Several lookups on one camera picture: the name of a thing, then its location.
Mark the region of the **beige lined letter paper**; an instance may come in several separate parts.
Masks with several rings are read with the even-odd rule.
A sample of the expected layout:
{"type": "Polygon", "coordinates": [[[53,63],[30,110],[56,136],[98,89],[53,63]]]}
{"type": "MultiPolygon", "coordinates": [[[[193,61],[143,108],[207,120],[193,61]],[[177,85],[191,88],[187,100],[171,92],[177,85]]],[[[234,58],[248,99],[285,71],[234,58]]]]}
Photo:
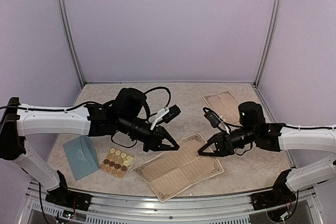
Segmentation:
{"type": "Polygon", "coordinates": [[[150,186],[161,203],[166,202],[224,172],[218,158],[198,155],[205,143],[200,132],[193,133],[178,142],[177,151],[165,151],[132,171],[150,186]]]}

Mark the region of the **teal blue envelope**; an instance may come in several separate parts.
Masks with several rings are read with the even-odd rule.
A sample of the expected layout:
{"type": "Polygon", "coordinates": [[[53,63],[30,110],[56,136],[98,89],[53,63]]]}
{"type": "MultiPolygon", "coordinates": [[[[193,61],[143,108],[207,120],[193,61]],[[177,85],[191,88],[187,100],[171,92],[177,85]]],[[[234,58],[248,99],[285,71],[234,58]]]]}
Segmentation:
{"type": "Polygon", "coordinates": [[[80,180],[99,169],[96,150],[91,138],[79,136],[63,144],[75,180],[80,180]]]}

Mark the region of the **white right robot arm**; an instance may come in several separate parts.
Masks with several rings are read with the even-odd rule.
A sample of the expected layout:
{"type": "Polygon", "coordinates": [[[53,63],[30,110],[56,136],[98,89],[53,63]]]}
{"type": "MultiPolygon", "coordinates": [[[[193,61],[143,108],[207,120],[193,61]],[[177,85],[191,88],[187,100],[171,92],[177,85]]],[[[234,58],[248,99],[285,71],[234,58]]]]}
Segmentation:
{"type": "Polygon", "coordinates": [[[307,166],[282,172],[269,192],[273,205],[281,204],[289,192],[335,178],[335,126],[302,127],[284,123],[266,123],[262,106],[248,101],[238,106],[240,126],[227,133],[214,134],[198,150],[202,156],[226,157],[246,145],[271,151],[311,150],[330,156],[307,166]]]}

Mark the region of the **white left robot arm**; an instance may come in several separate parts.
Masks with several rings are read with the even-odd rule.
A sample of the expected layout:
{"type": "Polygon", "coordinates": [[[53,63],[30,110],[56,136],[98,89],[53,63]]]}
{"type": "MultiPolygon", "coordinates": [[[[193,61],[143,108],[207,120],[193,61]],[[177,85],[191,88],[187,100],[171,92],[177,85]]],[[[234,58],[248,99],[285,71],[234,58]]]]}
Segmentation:
{"type": "Polygon", "coordinates": [[[18,164],[47,192],[66,206],[73,201],[64,175],[54,170],[28,145],[26,136],[34,134],[75,134],[88,137],[110,136],[117,132],[143,144],[143,151],[177,151],[180,147],[160,126],[180,114],[177,105],[166,105],[149,123],[150,109],[145,92],[123,88],[116,98],[104,104],[87,101],[72,108],[43,107],[20,103],[10,98],[1,119],[1,158],[18,164]]]}

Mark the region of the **round sticker seal sheet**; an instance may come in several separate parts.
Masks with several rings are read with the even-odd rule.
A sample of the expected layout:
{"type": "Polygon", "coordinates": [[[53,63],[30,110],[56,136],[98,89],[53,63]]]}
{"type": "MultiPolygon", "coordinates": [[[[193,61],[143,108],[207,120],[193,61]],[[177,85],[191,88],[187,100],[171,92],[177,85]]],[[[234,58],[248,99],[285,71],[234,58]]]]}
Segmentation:
{"type": "Polygon", "coordinates": [[[133,160],[134,156],[132,154],[112,147],[100,164],[99,169],[116,178],[123,179],[133,160]]]}

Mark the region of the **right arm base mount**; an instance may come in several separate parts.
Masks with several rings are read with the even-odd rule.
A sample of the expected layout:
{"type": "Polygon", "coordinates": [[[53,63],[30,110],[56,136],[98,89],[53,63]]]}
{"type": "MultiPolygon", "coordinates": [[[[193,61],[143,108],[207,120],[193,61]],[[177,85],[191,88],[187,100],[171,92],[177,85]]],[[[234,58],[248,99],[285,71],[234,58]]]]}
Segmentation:
{"type": "Polygon", "coordinates": [[[281,172],[271,190],[251,195],[254,210],[280,206],[297,199],[295,191],[291,191],[286,185],[287,176],[290,171],[291,169],[281,172]]]}

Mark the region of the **aluminium front rail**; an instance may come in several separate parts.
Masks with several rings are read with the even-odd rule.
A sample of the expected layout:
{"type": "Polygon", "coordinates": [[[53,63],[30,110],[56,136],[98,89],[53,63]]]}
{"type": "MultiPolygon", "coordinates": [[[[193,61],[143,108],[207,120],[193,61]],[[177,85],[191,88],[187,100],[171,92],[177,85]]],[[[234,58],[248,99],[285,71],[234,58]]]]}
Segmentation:
{"type": "Polygon", "coordinates": [[[46,192],[31,181],[17,223],[271,223],[281,207],[255,210],[252,191],[235,194],[175,197],[164,203],[151,196],[128,196],[87,191],[87,211],[74,218],[68,208],[45,201],[46,192]]]}

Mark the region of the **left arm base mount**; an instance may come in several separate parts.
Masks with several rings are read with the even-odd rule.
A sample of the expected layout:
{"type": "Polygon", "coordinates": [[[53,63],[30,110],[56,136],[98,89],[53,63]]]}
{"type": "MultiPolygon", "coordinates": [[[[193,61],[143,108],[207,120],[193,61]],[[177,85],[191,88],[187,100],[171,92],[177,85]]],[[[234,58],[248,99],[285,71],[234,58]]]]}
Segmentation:
{"type": "Polygon", "coordinates": [[[73,210],[88,211],[92,196],[69,190],[64,175],[59,170],[57,174],[59,185],[56,189],[47,191],[46,201],[73,210]]]}

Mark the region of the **right aluminium frame post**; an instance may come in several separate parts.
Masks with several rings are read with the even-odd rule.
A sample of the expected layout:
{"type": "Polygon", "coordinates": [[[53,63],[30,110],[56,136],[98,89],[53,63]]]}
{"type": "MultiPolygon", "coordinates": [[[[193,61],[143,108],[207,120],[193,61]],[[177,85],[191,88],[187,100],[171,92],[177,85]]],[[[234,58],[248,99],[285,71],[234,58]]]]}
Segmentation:
{"type": "Polygon", "coordinates": [[[269,21],[268,30],[267,30],[267,33],[266,33],[266,40],[265,40],[265,44],[264,44],[264,47],[263,47],[263,51],[262,51],[259,67],[258,67],[258,70],[257,70],[257,74],[256,74],[256,77],[255,77],[255,80],[254,80],[254,86],[255,86],[256,89],[259,88],[262,77],[263,77],[263,74],[264,74],[265,69],[266,69],[266,63],[267,63],[267,60],[268,60],[268,57],[269,57],[272,41],[273,41],[274,34],[275,34],[275,31],[276,31],[280,6],[281,6],[281,0],[273,0],[270,21],[269,21]]]}

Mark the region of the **aluminium frame post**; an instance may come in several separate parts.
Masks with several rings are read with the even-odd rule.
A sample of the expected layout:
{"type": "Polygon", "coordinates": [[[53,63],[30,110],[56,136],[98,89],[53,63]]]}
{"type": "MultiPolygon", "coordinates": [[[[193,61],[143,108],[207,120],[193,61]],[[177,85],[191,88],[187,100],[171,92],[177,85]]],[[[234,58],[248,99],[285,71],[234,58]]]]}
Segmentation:
{"type": "Polygon", "coordinates": [[[255,77],[255,80],[254,80],[254,86],[255,86],[256,89],[259,88],[262,77],[263,77],[263,74],[264,74],[265,69],[266,69],[266,63],[267,63],[267,60],[268,60],[268,57],[269,57],[272,41],[273,41],[274,34],[275,34],[275,31],[276,31],[280,6],[281,6],[281,0],[273,0],[270,21],[269,21],[268,30],[267,30],[267,33],[266,33],[266,40],[265,40],[265,44],[264,44],[264,47],[263,47],[263,51],[262,51],[259,67],[258,67],[258,70],[257,70],[257,74],[256,74],[256,77],[255,77]]]}
{"type": "Polygon", "coordinates": [[[71,59],[72,64],[73,64],[77,80],[78,80],[81,88],[83,88],[85,86],[86,82],[85,82],[82,67],[80,65],[79,58],[78,58],[78,55],[77,55],[77,52],[76,52],[76,49],[75,49],[74,39],[73,39],[73,36],[72,36],[72,32],[71,32],[71,28],[70,28],[70,22],[69,22],[69,18],[68,18],[68,15],[67,15],[66,1],[65,0],[57,0],[57,4],[58,4],[59,12],[60,12],[62,27],[63,27],[64,34],[65,34],[65,40],[66,40],[66,43],[67,43],[67,46],[68,46],[68,49],[69,49],[69,53],[70,53],[70,59],[71,59]]]}

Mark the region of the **left aluminium frame post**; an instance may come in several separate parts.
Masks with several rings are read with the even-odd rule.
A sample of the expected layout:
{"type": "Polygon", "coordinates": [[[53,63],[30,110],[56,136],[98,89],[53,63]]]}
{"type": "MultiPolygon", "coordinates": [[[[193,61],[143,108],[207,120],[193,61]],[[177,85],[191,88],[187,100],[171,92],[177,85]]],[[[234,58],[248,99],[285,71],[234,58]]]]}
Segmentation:
{"type": "Polygon", "coordinates": [[[78,58],[78,55],[77,55],[77,52],[76,52],[76,49],[75,49],[74,39],[73,39],[73,36],[72,36],[72,32],[71,32],[71,28],[70,28],[70,22],[69,22],[69,18],[68,18],[68,15],[67,15],[66,1],[65,0],[57,0],[57,4],[58,4],[59,12],[60,12],[62,27],[63,27],[64,34],[65,34],[65,40],[66,40],[66,43],[67,43],[67,46],[68,46],[68,49],[69,49],[69,53],[70,53],[70,59],[71,59],[72,64],[73,64],[77,80],[78,80],[81,88],[83,88],[85,86],[86,82],[85,82],[82,67],[80,65],[79,58],[78,58]]]}

